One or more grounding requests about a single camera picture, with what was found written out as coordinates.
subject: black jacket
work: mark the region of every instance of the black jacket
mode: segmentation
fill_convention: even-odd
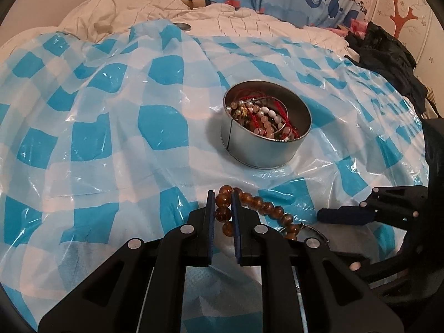
[[[396,38],[369,22],[365,39],[349,33],[345,38],[360,56],[353,64],[386,78],[402,96],[408,97],[418,115],[425,112],[427,88],[413,75],[416,61]]]

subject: blue and white checkered tablecloth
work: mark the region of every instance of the blue and white checkered tablecloth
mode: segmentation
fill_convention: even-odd
[[[245,167],[221,143],[223,95],[250,79],[290,88],[311,111],[280,169]],[[307,43],[192,38],[166,20],[95,45],[30,41],[1,66],[0,123],[0,281],[34,328],[128,239],[186,221],[207,190],[239,186],[314,222],[372,186],[428,180],[419,119],[380,75]],[[392,228],[371,233],[384,258]],[[260,331],[258,275],[236,266],[230,242],[217,223],[213,266],[188,271],[184,332]]]

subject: brown beaded bracelet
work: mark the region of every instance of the brown beaded bracelet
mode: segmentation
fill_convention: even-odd
[[[272,202],[265,201],[260,196],[252,196],[250,193],[243,192],[240,188],[233,188],[230,185],[224,185],[219,189],[219,194],[216,196],[217,209],[215,218],[224,223],[222,231],[227,237],[234,235],[233,223],[230,221],[232,214],[229,206],[231,205],[231,194],[237,192],[239,199],[243,206],[252,210],[256,210],[259,214],[268,215],[274,220],[278,220],[279,225],[284,227],[285,238],[296,239],[297,234],[304,227],[301,224],[293,224],[294,216],[290,213],[285,213],[281,206],[274,206]]]

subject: metal tin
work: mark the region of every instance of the metal tin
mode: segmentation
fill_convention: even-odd
[[[174,24],[182,31],[187,32],[191,30],[191,25],[185,24],[184,22],[175,22]]]
[[[288,110],[288,118],[298,129],[299,138],[279,141],[259,136],[234,121],[226,107],[233,101],[251,95],[251,91],[276,97]],[[285,165],[296,154],[311,128],[307,105],[287,88],[266,81],[246,81],[232,86],[223,99],[221,138],[227,151],[241,163],[257,169],[274,169]]]

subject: silver rivet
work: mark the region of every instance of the silver rivet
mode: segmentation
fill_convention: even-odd
[[[319,246],[321,245],[321,242],[319,240],[317,240],[316,238],[310,238],[310,239],[307,239],[306,244],[309,248],[316,249],[316,248],[319,248]]]
[[[185,224],[184,226],[180,227],[180,231],[184,234],[191,234],[194,232],[194,227],[189,224]]]
[[[138,249],[142,246],[142,242],[139,239],[131,239],[128,242],[128,248],[130,249]]]
[[[254,227],[254,231],[258,234],[265,234],[266,232],[268,232],[268,228],[267,226],[260,224]]]
[[[356,272],[359,268],[361,268],[361,263],[356,261],[356,262],[350,264],[349,268],[352,272]]]

